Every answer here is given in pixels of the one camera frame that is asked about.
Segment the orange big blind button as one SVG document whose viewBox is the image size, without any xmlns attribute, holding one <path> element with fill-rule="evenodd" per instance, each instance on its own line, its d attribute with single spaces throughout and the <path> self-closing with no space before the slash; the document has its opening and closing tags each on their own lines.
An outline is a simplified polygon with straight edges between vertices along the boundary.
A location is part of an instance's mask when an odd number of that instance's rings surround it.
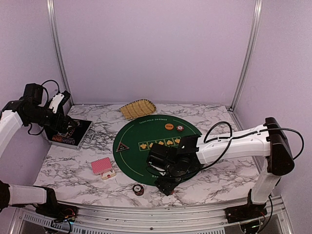
<svg viewBox="0 0 312 234">
<path fill-rule="evenodd" d="M 174 125 L 171 124 L 171 123 L 166 123 L 166 124 L 165 124 L 165 129 L 166 129 L 166 130 L 173 130 L 173 129 L 174 129 Z"/>
</svg>

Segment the triangular all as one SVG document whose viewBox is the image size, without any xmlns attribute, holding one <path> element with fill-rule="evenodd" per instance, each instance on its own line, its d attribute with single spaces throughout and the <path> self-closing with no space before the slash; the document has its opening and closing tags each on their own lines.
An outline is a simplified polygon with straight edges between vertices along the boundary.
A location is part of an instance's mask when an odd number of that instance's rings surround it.
<svg viewBox="0 0 312 234">
<path fill-rule="evenodd" d="M 130 148 L 126 146 L 124 143 L 120 142 L 117 146 L 116 152 L 121 152 L 125 150 L 129 150 Z"/>
</svg>

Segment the black poker chip stack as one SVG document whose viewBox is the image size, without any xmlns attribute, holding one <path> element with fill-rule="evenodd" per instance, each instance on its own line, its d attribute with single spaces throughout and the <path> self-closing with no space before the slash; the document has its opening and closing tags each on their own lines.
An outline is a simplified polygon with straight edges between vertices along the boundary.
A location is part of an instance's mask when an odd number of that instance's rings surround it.
<svg viewBox="0 0 312 234">
<path fill-rule="evenodd" d="M 144 194 L 144 188 L 142 185 L 136 184 L 133 186 L 133 192 L 135 193 L 135 195 L 141 196 Z"/>
</svg>

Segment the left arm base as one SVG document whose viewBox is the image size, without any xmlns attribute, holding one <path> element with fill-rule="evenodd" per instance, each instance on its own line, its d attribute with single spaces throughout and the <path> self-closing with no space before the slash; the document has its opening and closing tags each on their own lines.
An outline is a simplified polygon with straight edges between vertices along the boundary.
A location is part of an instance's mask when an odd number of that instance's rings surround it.
<svg viewBox="0 0 312 234">
<path fill-rule="evenodd" d="M 65 220 L 68 218 L 76 217 L 78 207 L 58 203 L 56 193 L 53 189 L 48 187 L 40 187 L 40 188 L 43 188 L 46 191 L 46 202 L 37 205 L 36 213 L 57 220 Z"/>
</svg>

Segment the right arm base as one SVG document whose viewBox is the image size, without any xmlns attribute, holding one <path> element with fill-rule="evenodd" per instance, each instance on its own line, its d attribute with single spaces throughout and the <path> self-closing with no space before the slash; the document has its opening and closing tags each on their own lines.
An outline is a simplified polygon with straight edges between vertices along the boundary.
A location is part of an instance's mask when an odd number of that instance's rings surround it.
<svg viewBox="0 0 312 234">
<path fill-rule="evenodd" d="M 265 216 L 268 213 L 265 208 L 266 202 L 260 205 L 253 204 L 251 193 L 252 190 L 249 190 L 246 204 L 228 207 L 224 210 L 228 223 L 246 221 Z"/>
</svg>

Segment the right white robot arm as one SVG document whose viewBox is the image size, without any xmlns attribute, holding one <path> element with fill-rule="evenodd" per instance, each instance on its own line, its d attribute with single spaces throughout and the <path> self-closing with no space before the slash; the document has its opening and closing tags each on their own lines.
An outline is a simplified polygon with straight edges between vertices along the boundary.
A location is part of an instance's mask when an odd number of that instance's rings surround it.
<svg viewBox="0 0 312 234">
<path fill-rule="evenodd" d="M 249 194 L 250 201 L 242 206 L 241 211 L 245 218 L 252 218 L 260 211 L 260 205 L 267 202 L 278 180 L 294 169 L 294 158 L 285 131 L 275 118 L 268 117 L 262 125 L 239 132 L 230 130 L 228 136 L 184 136 L 177 147 L 153 144 L 147 164 L 160 169 L 162 175 L 155 185 L 163 194 L 170 195 L 183 180 L 221 159 L 263 157 L 265 162 Z"/>
</svg>

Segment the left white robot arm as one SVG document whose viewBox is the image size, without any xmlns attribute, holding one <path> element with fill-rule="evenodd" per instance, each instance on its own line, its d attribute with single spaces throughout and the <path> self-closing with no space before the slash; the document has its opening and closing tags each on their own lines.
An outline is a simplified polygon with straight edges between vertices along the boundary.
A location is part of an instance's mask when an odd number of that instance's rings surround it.
<svg viewBox="0 0 312 234">
<path fill-rule="evenodd" d="M 78 126 L 71 117 L 45 106 L 34 104 L 29 98 L 10 101 L 2 109 L 0 115 L 0 153 L 3 154 L 8 143 L 22 126 L 38 124 L 53 131 L 64 134 Z M 53 189 L 20 186 L 0 183 L 0 208 L 15 205 L 42 204 L 42 208 L 51 217 L 60 215 L 61 205 L 49 196 Z"/>
</svg>

